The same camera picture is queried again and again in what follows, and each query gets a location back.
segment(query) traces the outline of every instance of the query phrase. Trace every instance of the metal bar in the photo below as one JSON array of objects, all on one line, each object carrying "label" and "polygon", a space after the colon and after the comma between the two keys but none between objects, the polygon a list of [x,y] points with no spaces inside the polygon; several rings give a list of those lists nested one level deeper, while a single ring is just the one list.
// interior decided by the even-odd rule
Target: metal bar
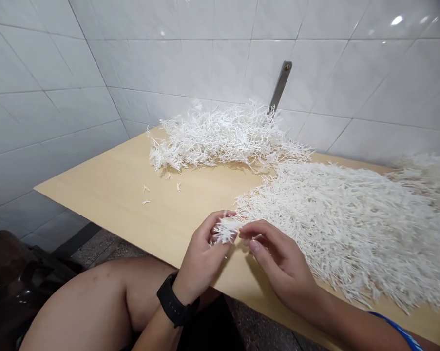
[{"label": "metal bar", "polygon": [[278,77],[277,85],[275,86],[275,91],[273,92],[272,101],[270,102],[270,106],[267,111],[267,115],[272,115],[280,102],[280,98],[282,97],[283,90],[285,89],[285,85],[288,80],[289,73],[291,72],[291,68],[293,66],[293,62],[284,61],[282,65],[282,69],[280,71],[280,75]]}]

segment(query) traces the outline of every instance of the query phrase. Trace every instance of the floor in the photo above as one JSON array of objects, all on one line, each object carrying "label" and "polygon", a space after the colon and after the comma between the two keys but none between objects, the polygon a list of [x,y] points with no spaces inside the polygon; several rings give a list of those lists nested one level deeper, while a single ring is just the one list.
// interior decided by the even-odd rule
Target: floor
[{"label": "floor", "polygon": [[[73,255],[72,259],[85,268],[123,258],[142,257],[145,251],[102,229]],[[227,302],[247,351],[325,351],[309,339],[294,333],[279,323],[227,297]]]}]

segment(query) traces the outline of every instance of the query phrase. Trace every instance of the black smartwatch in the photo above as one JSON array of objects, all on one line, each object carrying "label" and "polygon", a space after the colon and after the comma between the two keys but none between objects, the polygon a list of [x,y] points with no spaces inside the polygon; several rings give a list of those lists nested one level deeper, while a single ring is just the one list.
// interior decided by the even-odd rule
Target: black smartwatch
[{"label": "black smartwatch", "polygon": [[174,323],[174,327],[183,326],[188,323],[197,312],[200,304],[200,297],[198,297],[191,305],[184,306],[174,295],[172,291],[172,284],[177,277],[179,271],[168,275],[165,282],[161,285],[156,293],[160,300],[161,307],[166,313],[166,316]]}]

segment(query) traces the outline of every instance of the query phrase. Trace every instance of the leg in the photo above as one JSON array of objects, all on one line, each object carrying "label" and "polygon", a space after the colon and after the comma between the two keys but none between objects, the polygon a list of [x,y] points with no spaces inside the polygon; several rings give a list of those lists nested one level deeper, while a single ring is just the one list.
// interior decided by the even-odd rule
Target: leg
[{"label": "leg", "polygon": [[[118,351],[159,305],[156,291],[174,268],[152,257],[110,261],[79,274],[46,302],[20,351]],[[210,302],[218,296],[213,289]]]}]

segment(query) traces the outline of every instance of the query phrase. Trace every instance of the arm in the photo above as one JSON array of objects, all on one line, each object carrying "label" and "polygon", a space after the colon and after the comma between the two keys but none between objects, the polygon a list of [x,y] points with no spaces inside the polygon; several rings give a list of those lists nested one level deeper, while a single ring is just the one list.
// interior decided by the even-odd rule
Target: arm
[{"label": "arm", "polygon": [[320,288],[296,242],[272,224],[264,220],[248,223],[239,236],[246,240],[283,304],[346,349],[411,350],[385,320]]},{"label": "arm", "polygon": [[[181,269],[172,285],[172,291],[184,305],[192,304],[211,284],[232,243],[217,242],[210,247],[213,228],[224,215],[234,216],[233,211],[217,211],[210,214],[192,235],[182,261]],[[181,337],[182,327],[174,328],[173,322],[158,307],[133,351],[174,351]]]}]

